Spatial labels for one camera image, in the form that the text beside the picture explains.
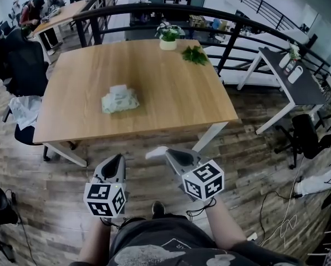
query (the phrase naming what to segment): desk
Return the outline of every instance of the desk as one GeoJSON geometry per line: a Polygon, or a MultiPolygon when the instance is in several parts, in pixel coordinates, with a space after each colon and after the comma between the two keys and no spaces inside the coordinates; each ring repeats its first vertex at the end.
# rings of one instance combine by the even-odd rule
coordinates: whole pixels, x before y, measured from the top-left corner
{"type": "Polygon", "coordinates": [[[47,29],[58,27],[59,28],[59,31],[60,31],[60,33],[62,35],[62,38],[64,38],[63,37],[63,31],[62,31],[61,25],[64,24],[64,23],[70,23],[70,22],[72,22],[73,21],[73,17],[76,14],[78,14],[83,9],[83,7],[85,6],[86,3],[87,3],[86,0],[81,0],[81,1],[74,2],[72,4],[69,4],[69,5],[66,5],[66,6],[61,7],[60,8],[61,13],[59,15],[52,17],[49,20],[48,23],[40,24],[33,31],[33,35],[37,38],[37,40],[42,45],[44,56],[47,58],[46,61],[49,64],[51,64],[52,62],[49,59],[49,56],[47,54],[47,51],[46,51],[46,49],[44,47],[43,42],[41,41],[41,39],[39,37],[39,34],[43,33],[47,29]]]}
{"type": "Polygon", "coordinates": [[[243,78],[243,81],[237,87],[238,90],[242,89],[245,82],[253,73],[261,59],[264,59],[276,77],[277,81],[280,83],[281,88],[285,92],[287,98],[289,99],[289,104],[286,105],[278,114],[272,117],[263,126],[261,126],[256,131],[256,134],[261,134],[264,132],[297,105],[315,105],[313,110],[309,113],[312,114],[325,104],[323,93],[321,92],[319,85],[315,82],[307,67],[302,62],[297,62],[297,65],[302,66],[303,73],[296,82],[291,84],[288,81],[288,76],[283,73],[283,69],[279,66],[282,58],[283,55],[277,52],[273,52],[267,48],[259,48],[259,53],[255,57],[252,65],[249,67],[246,76],[243,78]]]}
{"type": "Polygon", "coordinates": [[[178,40],[172,52],[161,50],[156,39],[134,40],[62,53],[43,97],[33,142],[85,166],[58,143],[213,124],[193,148],[200,151],[238,117],[211,63],[183,60],[181,52],[188,45],[200,46],[196,40],[178,40]],[[135,90],[140,106],[103,114],[101,97],[121,84],[135,90]]]}

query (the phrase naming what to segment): bottle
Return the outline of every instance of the bottle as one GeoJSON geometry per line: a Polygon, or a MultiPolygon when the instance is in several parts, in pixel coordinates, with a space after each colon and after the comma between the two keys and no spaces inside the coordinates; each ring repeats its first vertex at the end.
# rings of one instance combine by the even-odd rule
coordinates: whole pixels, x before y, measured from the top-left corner
{"type": "Polygon", "coordinates": [[[296,65],[296,59],[292,59],[288,65],[286,66],[285,70],[284,70],[284,74],[285,75],[289,75],[292,71],[292,69],[294,68],[294,66],[296,65]]]}

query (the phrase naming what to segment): black shoe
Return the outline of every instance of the black shoe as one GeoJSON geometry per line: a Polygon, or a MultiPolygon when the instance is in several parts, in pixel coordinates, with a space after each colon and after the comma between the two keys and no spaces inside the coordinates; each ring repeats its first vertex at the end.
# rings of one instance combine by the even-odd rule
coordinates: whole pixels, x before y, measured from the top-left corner
{"type": "Polygon", "coordinates": [[[159,201],[155,201],[152,206],[152,213],[157,215],[164,215],[165,214],[165,207],[163,203],[159,201]]]}

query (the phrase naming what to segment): black table top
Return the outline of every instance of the black table top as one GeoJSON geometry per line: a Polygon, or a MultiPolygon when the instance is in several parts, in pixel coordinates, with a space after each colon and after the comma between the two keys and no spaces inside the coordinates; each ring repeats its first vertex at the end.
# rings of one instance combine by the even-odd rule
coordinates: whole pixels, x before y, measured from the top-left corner
{"type": "Polygon", "coordinates": [[[280,77],[296,105],[325,104],[323,93],[320,91],[318,84],[301,61],[296,62],[296,66],[302,66],[303,73],[296,82],[291,84],[288,81],[289,75],[285,75],[283,69],[278,65],[283,55],[267,48],[259,48],[259,50],[280,77]]]}

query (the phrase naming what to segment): black hair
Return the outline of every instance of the black hair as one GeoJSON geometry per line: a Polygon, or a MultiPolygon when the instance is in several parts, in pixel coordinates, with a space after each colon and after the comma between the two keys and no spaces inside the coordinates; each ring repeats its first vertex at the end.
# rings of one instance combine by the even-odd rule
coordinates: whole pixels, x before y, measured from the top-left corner
{"type": "Polygon", "coordinates": [[[44,5],[44,0],[32,0],[35,9],[41,10],[44,5]]]}

